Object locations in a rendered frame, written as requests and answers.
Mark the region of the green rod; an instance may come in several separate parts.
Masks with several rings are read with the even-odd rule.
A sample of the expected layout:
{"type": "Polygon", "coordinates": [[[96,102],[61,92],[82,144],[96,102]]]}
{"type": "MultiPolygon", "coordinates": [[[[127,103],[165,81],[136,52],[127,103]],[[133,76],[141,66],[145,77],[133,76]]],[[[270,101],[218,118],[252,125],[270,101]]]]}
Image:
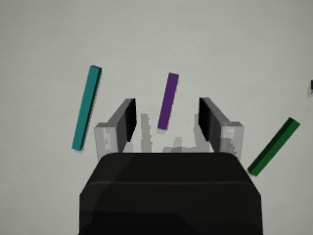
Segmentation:
{"type": "Polygon", "coordinates": [[[300,123],[289,117],[277,134],[272,138],[268,145],[263,149],[254,162],[248,167],[250,174],[257,176],[261,170],[273,159],[292,134],[300,126],[300,123]]]}

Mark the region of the purple rod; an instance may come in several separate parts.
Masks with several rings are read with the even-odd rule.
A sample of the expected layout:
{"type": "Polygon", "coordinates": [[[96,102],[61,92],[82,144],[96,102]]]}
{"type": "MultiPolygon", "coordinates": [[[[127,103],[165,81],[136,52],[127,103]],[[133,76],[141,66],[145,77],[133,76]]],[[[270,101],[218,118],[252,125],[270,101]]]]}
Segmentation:
{"type": "Polygon", "coordinates": [[[167,129],[179,74],[169,73],[157,128],[167,129]]]}

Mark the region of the turquoise rod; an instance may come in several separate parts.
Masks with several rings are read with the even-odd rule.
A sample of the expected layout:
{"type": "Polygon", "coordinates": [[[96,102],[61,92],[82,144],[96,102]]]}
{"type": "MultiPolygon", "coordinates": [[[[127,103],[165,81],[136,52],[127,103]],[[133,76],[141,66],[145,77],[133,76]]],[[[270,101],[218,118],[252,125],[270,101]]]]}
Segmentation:
{"type": "Polygon", "coordinates": [[[83,143],[86,135],[86,130],[89,118],[92,111],[92,106],[98,87],[102,68],[90,66],[88,77],[83,93],[77,125],[74,133],[72,149],[80,151],[83,148],[83,143]]]}

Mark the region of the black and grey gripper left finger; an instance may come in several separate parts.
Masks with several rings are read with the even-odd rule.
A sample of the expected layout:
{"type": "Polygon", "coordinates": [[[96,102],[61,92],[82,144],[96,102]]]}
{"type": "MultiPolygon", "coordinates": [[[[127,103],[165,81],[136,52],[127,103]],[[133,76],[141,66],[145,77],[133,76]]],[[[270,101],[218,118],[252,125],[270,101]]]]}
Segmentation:
{"type": "Polygon", "coordinates": [[[130,142],[137,124],[136,99],[127,98],[108,122],[99,122],[94,127],[98,162],[110,153],[123,153],[130,142]]]}

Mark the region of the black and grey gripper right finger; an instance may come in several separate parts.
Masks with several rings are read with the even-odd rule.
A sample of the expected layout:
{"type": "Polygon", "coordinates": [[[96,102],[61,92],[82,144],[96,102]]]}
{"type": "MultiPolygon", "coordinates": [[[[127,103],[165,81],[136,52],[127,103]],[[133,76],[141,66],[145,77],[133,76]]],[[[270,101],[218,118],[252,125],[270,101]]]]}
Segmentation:
{"type": "Polygon", "coordinates": [[[244,126],[229,121],[209,98],[200,98],[199,126],[214,152],[231,153],[241,160],[244,126]]]}

